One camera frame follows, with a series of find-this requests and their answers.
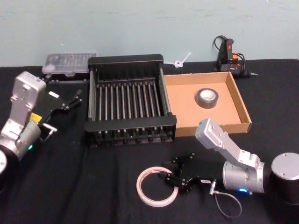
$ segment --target yellow label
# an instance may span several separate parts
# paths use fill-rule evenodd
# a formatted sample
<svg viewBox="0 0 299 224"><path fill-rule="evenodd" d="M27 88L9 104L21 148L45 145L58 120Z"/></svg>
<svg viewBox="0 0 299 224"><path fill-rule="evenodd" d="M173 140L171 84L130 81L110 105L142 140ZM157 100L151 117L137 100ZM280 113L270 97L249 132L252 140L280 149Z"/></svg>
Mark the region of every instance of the yellow label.
<svg viewBox="0 0 299 224"><path fill-rule="evenodd" d="M41 119L42 119L42 117L39 116L38 114L31 113L30 120L33 121L34 123L38 124L38 122L40 122Z"/></svg>

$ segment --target gray cable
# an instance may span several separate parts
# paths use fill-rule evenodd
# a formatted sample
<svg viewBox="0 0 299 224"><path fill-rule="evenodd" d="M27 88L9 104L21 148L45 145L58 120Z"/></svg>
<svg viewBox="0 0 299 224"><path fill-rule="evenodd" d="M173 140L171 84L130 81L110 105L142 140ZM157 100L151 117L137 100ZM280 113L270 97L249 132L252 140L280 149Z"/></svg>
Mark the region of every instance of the gray cable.
<svg viewBox="0 0 299 224"><path fill-rule="evenodd" d="M239 201L235 196L233 196L233 195L231 195L231 194L228 194L228 193L219 192L219 191L216 191L216 190L214 191L214 195L215 195L215 201L216 201L216 204L217 204L217 207L218 207L219 211L220 211L226 218L238 218L238 217L242 214L242 205L241 205L240 201ZM217 195L226 195L226 196L229 196L229 197L233 198L233 199L238 203L238 205L239 205L239 207L240 207L240 212L239 212L239 214L236 215L236 216L229 216L229 215L225 214L224 211L223 211L223 210L220 208L220 206L219 206L219 203L218 203L218 200L217 200Z"/></svg>

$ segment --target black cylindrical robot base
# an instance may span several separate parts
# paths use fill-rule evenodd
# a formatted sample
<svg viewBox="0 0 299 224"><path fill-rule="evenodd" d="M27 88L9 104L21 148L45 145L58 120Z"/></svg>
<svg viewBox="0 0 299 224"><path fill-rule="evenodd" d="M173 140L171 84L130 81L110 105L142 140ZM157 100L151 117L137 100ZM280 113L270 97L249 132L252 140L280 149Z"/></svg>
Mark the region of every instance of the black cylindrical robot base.
<svg viewBox="0 0 299 224"><path fill-rule="evenodd" d="M284 201L299 204L299 154L284 153L272 162L275 191Z"/></svg>

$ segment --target blue led light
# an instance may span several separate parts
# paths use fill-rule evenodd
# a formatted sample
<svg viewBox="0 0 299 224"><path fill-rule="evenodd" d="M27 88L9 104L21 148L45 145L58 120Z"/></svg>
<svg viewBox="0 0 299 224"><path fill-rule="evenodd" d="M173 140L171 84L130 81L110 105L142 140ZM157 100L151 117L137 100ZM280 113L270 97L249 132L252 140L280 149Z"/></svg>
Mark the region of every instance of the blue led light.
<svg viewBox="0 0 299 224"><path fill-rule="evenodd" d="M248 191L247 191L246 188L239 188L238 191L240 191L240 192L244 192L244 193L248 193Z"/></svg>

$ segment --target clear plastic case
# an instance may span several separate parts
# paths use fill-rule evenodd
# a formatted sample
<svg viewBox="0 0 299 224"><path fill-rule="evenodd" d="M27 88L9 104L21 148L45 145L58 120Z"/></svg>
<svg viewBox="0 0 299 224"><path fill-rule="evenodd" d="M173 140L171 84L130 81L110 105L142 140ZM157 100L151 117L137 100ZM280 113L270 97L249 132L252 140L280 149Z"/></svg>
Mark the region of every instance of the clear plastic case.
<svg viewBox="0 0 299 224"><path fill-rule="evenodd" d="M48 54L43 74L65 74L74 77L76 73L88 73L87 61L96 53Z"/></svg>

